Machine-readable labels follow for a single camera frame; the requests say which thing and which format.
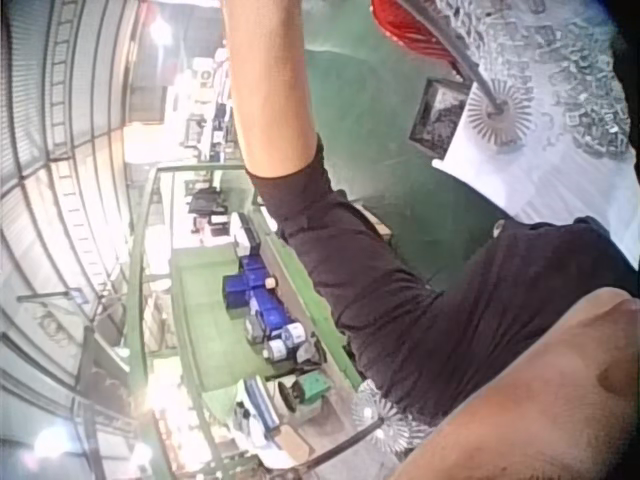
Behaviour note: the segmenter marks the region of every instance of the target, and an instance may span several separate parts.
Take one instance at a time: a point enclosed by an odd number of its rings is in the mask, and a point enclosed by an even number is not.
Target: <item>metal railing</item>
[[[145,349],[145,338],[143,328],[144,295],[142,286],[144,282],[144,258],[145,258],[145,238],[147,231],[147,221],[152,205],[154,189],[163,173],[179,172],[222,172],[222,171],[243,171],[244,165],[241,163],[227,164],[178,164],[163,165],[154,168],[149,174],[140,210],[135,222],[133,245],[131,248],[131,263],[129,271],[129,290],[126,297],[126,343],[130,350],[129,355],[129,388],[132,393],[133,415],[138,419],[139,435],[141,440],[152,450],[150,467],[153,478],[157,480],[173,479],[175,475],[171,469],[166,445],[162,439],[158,427],[158,419],[147,402],[147,387],[149,384],[148,361]],[[222,474],[222,478],[229,477],[230,472],[222,458],[215,439],[208,426],[204,407],[200,397],[197,380],[195,378],[195,359],[190,356],[190,352],[180,351],[183,360],[183,372],[185,384],[191,397],[193,407],[196,411],[200,428],[211,450],[211,458],[217,472]]]

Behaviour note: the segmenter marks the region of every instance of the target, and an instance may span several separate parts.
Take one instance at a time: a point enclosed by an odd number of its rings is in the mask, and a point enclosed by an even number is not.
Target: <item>green epoxy floor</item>
[[[366,0],[315,5],[305,15],[307,65],[334,186],[362,200],[392,229],[398,254],[443,287],[504,217],[408,140],[427,79],[447,68],[384,37]]]
[[[245,340],[244,321],[232,319],[225,309],[222,277],[237,272],[232,244],[173,251],[174,319],[186,327],[182,331],[187,333],[202,392],[235,385],[251,375],[275,372],[260,350]]]

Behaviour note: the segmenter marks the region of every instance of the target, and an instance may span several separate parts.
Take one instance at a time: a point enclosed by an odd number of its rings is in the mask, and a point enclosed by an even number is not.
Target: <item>light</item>
[[[38,458],[57,458],[69,449],[69,438],[62,427],[50,427],[38,435],[33,452]]]
[[[124,346],[113,347],[113,351],[116,352],[120,358],[129,358],[129,355],[131,355],[131,350]]]
[[[131,463],[136,467],[144,467],[149,464],[152,456],[153,452],[148,445],[145,445],[144,443],[136,443],[135,447],[133,447],[133,452],[131,453]]]
[[[149,33],[151,34],[153,41],[156,42],[156,45],[164,47],[173,43],[171,27],[160,17],[157,17],[151,24],[149,27]]]

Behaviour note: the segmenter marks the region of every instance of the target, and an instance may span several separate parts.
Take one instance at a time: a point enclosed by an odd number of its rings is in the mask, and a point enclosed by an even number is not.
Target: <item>industrial equipment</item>
[[[320,370],[316,370],[296,379],[291,387],[278,382],[278,393],[287,409],[295,413],[298,405],[311,405],[324,397],[331,390],[331,384]]]
[[[370,439],[382,450],[393,454],[416,448],[433,431],[433,428],[418,422],[411,415],[400,412],[395,404],[382,397],[371,380],[364,381],[358,389],[351,415],[356,427],[361,429],[383,419],[383,425]]]

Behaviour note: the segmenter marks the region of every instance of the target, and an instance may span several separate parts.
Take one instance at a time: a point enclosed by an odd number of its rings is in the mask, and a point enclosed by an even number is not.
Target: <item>person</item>
[[[603,287],[638,296],[634,267],[589,218],[506,221],[461,280],[425,288],[332,188],[311,115],[300,0],[226,0],[224,16],[246,168],[385,398],[435,426],[581,298]]]
[[[627,293],[587,295],[447,417],[394,480],[639,478],[638,451],[611,472],[638,415],[639,327],[640,302]]]

